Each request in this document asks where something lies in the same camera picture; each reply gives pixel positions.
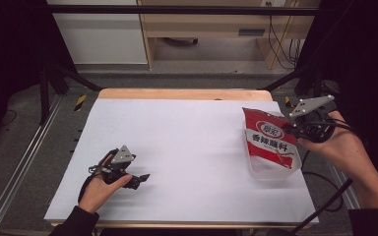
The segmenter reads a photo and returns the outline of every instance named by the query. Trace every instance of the snack bag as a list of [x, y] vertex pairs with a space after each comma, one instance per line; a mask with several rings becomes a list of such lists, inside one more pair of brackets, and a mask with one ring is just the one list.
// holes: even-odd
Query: snack bag
[[[291, 127], [291, 125], [284, 119], [261, 110], [243, 107], [243, 111], [247, 148], [253, 171], [288, 170], [287, 173], [289, 173], [300, 168], [300, 157], [295, 145], [296, 137], [285, 133], [283, 129]], [[263, 166], [258, 166], [260, 163], [255, 158], [267, 159], [283, 168], [282, 170], [280, 168], [263, 168]]]

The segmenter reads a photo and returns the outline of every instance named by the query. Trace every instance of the black pole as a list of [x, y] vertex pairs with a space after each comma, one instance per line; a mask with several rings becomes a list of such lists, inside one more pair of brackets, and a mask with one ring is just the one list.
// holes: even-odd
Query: black pole
[[287, 82], [295, 79], [295, 78], [299, 78], [303, 75], [303, 73], [305, 73], [308, 69], [309, 69], [309, 65], [304, 65], [303, 67], [301, 68], [298, 68], [298, 69], [295, 69], [293, 72], [285, 75], [284, 77], [282, 77], [281, 79], [263, 87], [263, 88], [257, 88], [257, 90], [267, 90], [267, 91], [272, 91], [274, 89], [277, 89], [278, 87], [286, 84]]
[[71, 71], [67, 70], [66, 68], [64, 68], [64, 67], [62, 67], [58, 64], [52, 64], [52, 67], [55, 70], [57, 70], [57, 72], [59, 72], [60, 74], [75, 80], [76, 82], [86, 86], [87, 88], [89, 88], [91, 90], [101, 91], [102, 89], [106, 89], [106, 88], [102, 88], [102, 87], [95, 85], [94, 83], [92, 83], [92, 82], [86, 80], [85, 78], [81, 77], [79, 74], [71, 72]]
[[318, 8], [223, 7], [223, 6], [121, 6], [121, 5], [26, 5], [34, 12], [68, 14], [184, 14], [184, 15], [256, 15], [320, 16], [336, 13]]

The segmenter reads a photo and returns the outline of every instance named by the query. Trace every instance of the black sleeve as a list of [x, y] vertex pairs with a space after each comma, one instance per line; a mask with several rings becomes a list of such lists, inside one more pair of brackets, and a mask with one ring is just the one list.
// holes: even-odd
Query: black sleeve
[[378, 209], [351, 209], [348, 214], [354, 236], [378, 235]]
[[57, 225], [49, 236], [92, 236], [99, 215], [75, 206], [64, 223]]

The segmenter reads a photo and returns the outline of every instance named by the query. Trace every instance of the wooden table edge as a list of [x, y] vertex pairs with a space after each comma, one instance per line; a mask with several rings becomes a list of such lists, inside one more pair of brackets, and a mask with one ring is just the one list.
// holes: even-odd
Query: wooden table edge
[[273, 101], [266, 90], [186, 88], [105, 88], [98, 99], [199, 99]]
[[[57, 226], [63, 221], [50, 221], [52, 226]], [[310, 228], [316, 223], [308, 223], [304, 228]], [[211, 222], [98, 222], [95, 227], [99, 228], [204, 228], [204, 229], [260, 229], [260, 228], [285, 228], [296, 227], [297, 223], [211, 223]]]

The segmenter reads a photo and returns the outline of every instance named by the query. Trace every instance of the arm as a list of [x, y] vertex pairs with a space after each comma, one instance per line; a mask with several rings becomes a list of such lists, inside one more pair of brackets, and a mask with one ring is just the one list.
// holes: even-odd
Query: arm
[[66, 221], [57, 225], [49, 236], [92, 235], [92, 231], [99, 219], [96, 211], [116, 190], [126, 185], [131, 178], [131, 175], [125, 175], [107, 185], [100, 175], [96, 175], [86, 188], [81, 201], [73, 208]]
[[[331, 112], [330, 116], [344, 121], [338, 111]], [[336, 128], [333, 136], [322, 144], [304, 139], [299, 139], [298, 142], [305, 148], [322, 154], [353, 181], [360, 207], [378, 208], [378, 172], [361, 140], [354, 133]]]

